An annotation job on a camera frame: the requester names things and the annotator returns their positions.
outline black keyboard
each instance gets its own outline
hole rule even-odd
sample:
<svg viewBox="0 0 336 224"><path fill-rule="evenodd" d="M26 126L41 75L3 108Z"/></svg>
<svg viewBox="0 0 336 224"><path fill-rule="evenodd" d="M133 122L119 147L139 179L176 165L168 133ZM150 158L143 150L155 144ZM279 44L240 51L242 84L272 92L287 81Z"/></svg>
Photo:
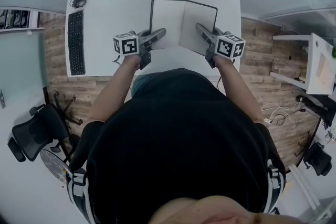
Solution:
<svg viewBox="0 0 336 224"><path fill-rule="evenodd" d="M68 46L71 75L84 75L83 11L69 15Z"/></svg>

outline hand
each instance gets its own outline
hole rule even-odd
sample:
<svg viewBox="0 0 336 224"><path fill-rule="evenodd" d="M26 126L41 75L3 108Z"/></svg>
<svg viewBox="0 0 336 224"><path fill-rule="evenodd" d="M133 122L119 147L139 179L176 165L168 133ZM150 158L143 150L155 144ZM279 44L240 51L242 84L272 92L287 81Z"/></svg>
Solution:
<svg viewBox="0 0 336 224"><path fill-rule="evenodd" d="M125 56L122 62L122 66L128 66L138 70L140 68L141 57L139 55L129 55Z"/></svg>
<svg viewBox="0 0 336 224"><path fill-rule="evenodd" d="M228 66L228 65L233 65L233 63L230 59L227 59L227 58L225 58L223 56L220 56L220 55L215 55L214 56L214 61L216 63L217 68L225 67L225 66Z"/></svg>

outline person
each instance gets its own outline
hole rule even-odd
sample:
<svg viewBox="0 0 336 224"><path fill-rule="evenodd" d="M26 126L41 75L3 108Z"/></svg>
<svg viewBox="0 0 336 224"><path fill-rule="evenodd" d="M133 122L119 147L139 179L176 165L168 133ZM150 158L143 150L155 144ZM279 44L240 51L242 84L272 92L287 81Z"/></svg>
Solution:
<svg viewBox="0 0 336 224"><path fill-rule="evenodd" d="M260 106L232 62L215 56L226 96L186 69L139 76L137 55L94 101L70 163L87 160L99 223L300 223L260 214L267 160L285 178Z"/></svg>

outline white desk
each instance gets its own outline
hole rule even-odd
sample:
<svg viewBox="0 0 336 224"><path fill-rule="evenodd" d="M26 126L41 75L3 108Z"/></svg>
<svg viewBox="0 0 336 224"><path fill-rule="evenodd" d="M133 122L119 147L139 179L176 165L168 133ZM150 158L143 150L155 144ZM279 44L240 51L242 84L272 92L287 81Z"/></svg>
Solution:
<svg viewBox="0 0 336 224"><path fill-rule="evenodd" d="M302 83L292 78L271 72L270 75L303 88L308 94L332 94L336 76L336 60L332 58L332 46L324 39L312 33L306 35L273 36L273 40L305 40L308 41L308 64L306 81ZM330 79L323 84L318 77L320 57L325 57L325 61L330 67Z"/></svg>
<svg viewBox="0 0 336 224"><path fill-rule="evenodd" d="M68 15L79 9L72 8L68 1ZM240 0L191 0L218 8L216 27L222 31L231 31L241 35ZM86 74L72 76L68 53L67 27L65 33L67 73L69 77L110 76L118 65L112 61L117 58L113 48L113 36L134 30L136 33L148 29L150 23L151 0L87 0L83 9L83 49ZM219 76L199 55L180 46L154 50L152 62L137 75L184 67L205 76ZM240 59L235 62L239 70Z"/></svg>

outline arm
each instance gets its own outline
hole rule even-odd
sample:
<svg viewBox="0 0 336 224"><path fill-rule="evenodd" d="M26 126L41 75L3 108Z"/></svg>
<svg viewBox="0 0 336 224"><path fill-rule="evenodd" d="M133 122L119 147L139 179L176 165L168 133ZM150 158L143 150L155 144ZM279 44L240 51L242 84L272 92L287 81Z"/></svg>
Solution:
<svg viewBox="0 0 336 224"><path fill-rule="evenodd" d="M243 110L255 123L264 124L260 106L229 59L214 56L216 67L222 76L226 96Z"/></svg>
<svg viewBox="0 0 336 224"><path fill-rule="evenodd" d="M121 66L94 101L88 122L105 122L124 104L126 95L132 83L134 73L140 67L141 58L138 55L126 56Z"/></svg>

